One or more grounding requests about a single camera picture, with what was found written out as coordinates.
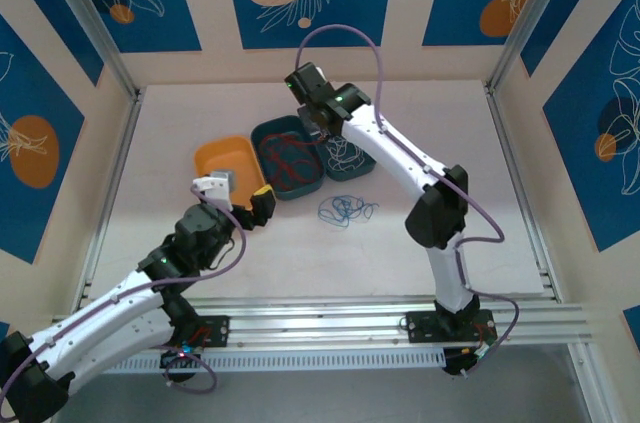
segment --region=white table surface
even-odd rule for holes
[[[373,95],[375,83],[356,83]],[[173,232],[196,203],[189,192],[193,154],[202,144],[295,114],[284,84],[158,85],[146,89],[131,150],[91,287],[97,297],[117,284]],[[472,285],[482,291],[538,294],[538,268],[479,81],[387,82],[382,111],[433,158],[469,173],[470,194],[505,230],[502,245],[465,248]],[[351,194],[380,207],[371,220],[337,229],[317,217],[319,203]],[[198,283],[191,297],[352,297],[433,295],[426,251],[407,234],[413,206],[380,165],[349,182],[278,201],[266,228],[248,233],[245,258],[224,276]],[[492,235],[473,210],[468,236]],[[226,262],[231,261],[232,252]]]

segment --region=tangled cable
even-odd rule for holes
[[[341,136],[328,140],[325,148],[329,152],[327,165],[333,171],[357,170],[366,161],[364,151]]]
[[[377,203],[366,203],[364,198],[351,195],[332,196],[318,206],[318,218],[333,226],[348,228],[351,220],[371,219]]]
[[[302,141],[292,133],[265,136],[258,145],[260,156],[267,162],[265,173],[276,191],[290,191],[322,177],[323,166],[309,147],[324,143],[324,140]]]

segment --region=robotic arm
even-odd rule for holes
[[[379,126],[379,115],[360,89],[352,84],[334,89],[311,63],[285,81],[302,105],[301,116],[365,150],[415,201],[405,227],[426,249],[436,281],[436,310],[407,314],[409,341],[477,341],[474,326],[486,325],[493,318],[490,311],[480,309],[477,292],[467,284],[459,248],[468,210],[460,193],[468,191],[465,170],[447,168],[430,158],[384,118]],[[420,164],[406,149],[420,155]],[[0,367],[2,399],[9,400],[20,422],[40,423],[53,416],[91,378],[146,348],[180,347],[203,329],[207,336],[198,346],[225,346],[229,319],[210,321],[198,316],[181,293],[202,279],[201,271],[211,268],[236,223],[247,230],[256,224],[264,226],[275,200],[267,188],[252,198],[252,211],[233,206],[233,175],[227,172],[214,172],[194,180],[194,185],[215,206],[200,203],[189,208],[176,223],[175,232],[113,290],[31,338],[13,333],[0,343],[0,361],[5,362]],[[485,338],[478,351],[445,350],[445,355],[455,356],[448,359],[445,371],[459,374],[470,369],[496,337]]]

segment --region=orange tray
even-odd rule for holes
[[[248,210],[251,209],[251,196],[267,184],[251,142],[244,136],[210,141],[198,148],[193,162],[198,177],[215,170],[233,170],[236,189],[231,194],[231,202]]]

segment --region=purple cable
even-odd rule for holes
[[[203,276],[193,276],[193,277],[189,277],[189,278],[165,278],[163,280],[151,281],[149,283],[145,283],[144,285],[136,286],[136,287],[131,288],[129,290],[123,291],[122,293],[119,293],[117,295],[118,298],[117,298],[116,301],[120,301],[123,298],[126,298],[127,296],[130,296],[130,295],[132,295],[134,293],[138,293],[140,291],[147,290],[149,288],[155,288],[155,287],[158,287],[158,286],[165,286],[165,285],[182,284],[182,283],[197,283],[199,281],[210,280],[211,278],[216,278],[217,276],[224,275],[226,272],[228,272],[231,269],[233,269],[240,262],[240,260],[244,256],[244,253],[245,253],[245,251],[247,249],[247,234],[245,233],[244,229],[242,228],[242,225],[240,224],[240,222],[236,219],[235,216],[233,216],[231,214],[231,212],[229,210],[227,210],[225,208],[222,208],[215,201],[213,201],[212,199],[210,199],[207,196],[205,196],[202,193],[200,193],[195,185],[191,187],[191,192],[194,195],[196,195],[200,200],[210,204],[216,210],[218,210],[221,213],[223,213],[227,218],[229,218],[229,220],[231,220],[231,223],[233,223],[233,225],[236,227],[236,229],[240,232],[240,238],[242,240],[242,246],[240,247],[240,252],[238,253],[238,256],[236,256],[236,258],[229,265],[225,266],[224,268],[221,268],[220,270],[211,272],[211,273],[203,275]],[[86,321],[90,320],[95,315],[97,315],[98,313],[103,311],[105,308],[108,308],[111,305],[115,305],[115,304],[116,304],[116,302],[114,302],[113,300],[106,300],[103,303],[101,303],[100,305],[98,305],[95,308],[91,309],[89,312],[87,312],[87,314],[83,315],[81,318],[78,318],[76,321],[71,323],[69,326],[67,326],[66,328],[61,329],[58,333],[56,333],[53,336],[54,344],[55,344],[55,342],[57,342],[61,338],[63,338],[67,333],[75,330],[78,326],[80,326],[83,323],[85,323]],[[26,368],[28,368],[29,365],[38,356],[40,356],[47,349],[48,346],[49,345],[47,343],[45,343],[42,346],[40,346],[38,349],[36,349],[31,355],[29,355],[18,366],[18,368],[16,368],[16,370],[7,379],[7,382],[5,383],[4,387],[2,388],[2,391],[0,391],[0,408],[2,407],[2,404],[4,403],[5,398],[7,397],[7,393],[9,391],[9,389],[11,388],[11,386],[13,386],[13,384],[15,383],[16,379],[18,378],[18,376]],[[16,420],[17,420],[17,417],[15,417],[15,416],[13,416],[11,418],[5,418],[4,416],[2,416],[2,414],[0,414],[0,423],[9,423],[9,422],[16,421]]]
[[[164,350],[164,351],[173,351],[173,352],[175,352],[176,350],[180,351],[178,348],[174,348],[172,346],[164,346],[164,345],[156,346],[154,347],[154,349]],[[185,386],[174,385],[173,381],[171,381],[171,379],[169,378],[169,370],[173,366],[175,366],[179,361],[181,361],[183,358],[188,358],[191,361],[195,361],[196,364],[200,365],[205,370],[207,370],[207,373],[209,373],[209,375],[211,376],[211,386],[209,386],[208,388],[187,388]],[[213,368],[211,368],[211,366],[209,366],[209,364],[205,362],[203,359],[198,358],[196,355],[192,355],[191,353],[183,352],[180,354],[180,358],[176,358],[172,360],[165,368],[163,376],[164,376],[164,379],[167,380],[167,384],[169,384],[171,388],[175,388],[178,391],[182,391],[183,393],[189,393],[191,395],[206,395],[208,393],[212,393],[213,391],[215,391],[216,387],[218,386],[218,376],[216,375],[216,372],[213,371]]]
[[[511,303],[513,305],[513,308],[514,308],[514,315],[513,315],[513,319],[511,320],[511,323],[509,324],[509,326],[507,327],[505,332],[502,334],[502,336],[500,336],[494,342],[494,344],[491,345],[491,348],[489,348],[489,350],[485,353],[484,356],[486,357],[489,354],[495,352],[495,350],[497,350],[498,347],[509,337],[509,334],[511,333],[513,328],[518,323],[518,318],[520,317],[520,307],[518,306],[518,303],[515,300],[513,300],[512,298],[509,298],[507,296],[496,295],[496,294],[492,294],[492,293],[485,293],[485,292],[477,291],[477,290],[474,290],[473,288],[471,288],[469,283],[468,283],[468,281],[467,281],[467,278],[465,277],[465,274],[464,274],[464,267],[462,265],[462,256],[460,254],[460,247],[462,245],[464,245],[465,243],[472,243],[472,242],[502,243],[505,240],[504,231],[502,231],[502,228],[500,228],[500,225],[491,217],[491,215],[489,215],[489,213],[487,213],[487,211],[484,208],[482,208],[480,206],[480,204],[477,201],[475,201],[467,193],[465,193],[460,188],[458,188],[457,185],[455,185],[454,183],[449,181],[443,175],[440,175],[439,173],[435,172],[433,169],[431,169],[431,168],[429,168],[428,170],[425,169],[427,164],[422,160],[422,158],[420,158],[419,155],[416,155],[411,150],[411,148],[409,148],[407,145],[405,145],[398,137],[396,137],[391,131],[389,131],[384,126],[384,124],[382,122],[382,115],[380,114],[380,101],[381,101],[381,98],[382,98],[382,83],[384,82],[384,71],[382,69],[382,56],[380,55],[380,50],[378,49],[378,47],[376,47],[375,43],[366,34],[364,34],[362,31],[358,30],[357,28],[353,28],[352,26],[341,25],[341,24],[325,25],[325,26],[321,26],[319,28],[316,28],[315,30],[313,30],[311,33],[309,33],[302,40],[302,43],[300,43],[300,46],[298,47],[298,51],[296,53],[296,69],[298,69],[300,67],[300,57],[302,56],[302,50],[305,48],[305,46],[307,46],[307,44],[309,43],[309,40],[311,40],[314,36],[316,36],[316,35],[318,35],[320,33],[324,33],[325,31],[329,31],[329,30],[344,30],[344,31],[348,31],[350,33],[353,33],[355,35],[358,35],[373,50],[373,54],[375,55],[376,64],[377,64],[377,67],[378,67],[378,81],[377,81],[377,84],[376,84],[375,97],[373,99],[373,111],[374,111],[376,125],[378,126],[378,129],[383,134],[385,134],[391,141],[393,141],[393,143],[396,146],[398,146],[409,157],[411,157],[418,165],[420,165],[420,168],[422,168],[423,171],[425,171],[429,175],[437,178],[439,181],[444,183],[447,187],[449,187],[453,191],[455,191],[461,198],[466,200],[469,203],[469,205],[471,205],[478,213],[480,213],[480,215],[487,221],[487,223],[489,223],[489,225],[491,225],[491,227],[495,230],[495,232],[498,235],[497,237],[474,236],[474,237],[469,237],[469,238],[463,238],[460,241],[458,241],[458,243],[455,246],[456,264],[457,264],[457,267],[458,267],[458,273],[460,274],[460,280],[461,280],[462,284],[465,286],[465,288],[469,292],[473,293],[474,295],[477,295],[478,297],[490,298],[490,299],[493,299],[493,300],[500,300],[500,301],[506,301],[508,303]]]

